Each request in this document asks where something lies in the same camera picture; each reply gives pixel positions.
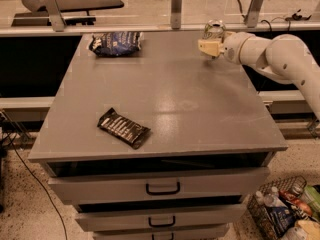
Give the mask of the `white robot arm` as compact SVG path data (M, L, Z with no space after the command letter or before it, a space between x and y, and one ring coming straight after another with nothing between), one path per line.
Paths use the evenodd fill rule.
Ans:
M282 34L273 39L246 32L225 32L199 39L198 49L237 65L252 68L280 84L294 84L315 116L320 119L320 67L307 45L297 36Z

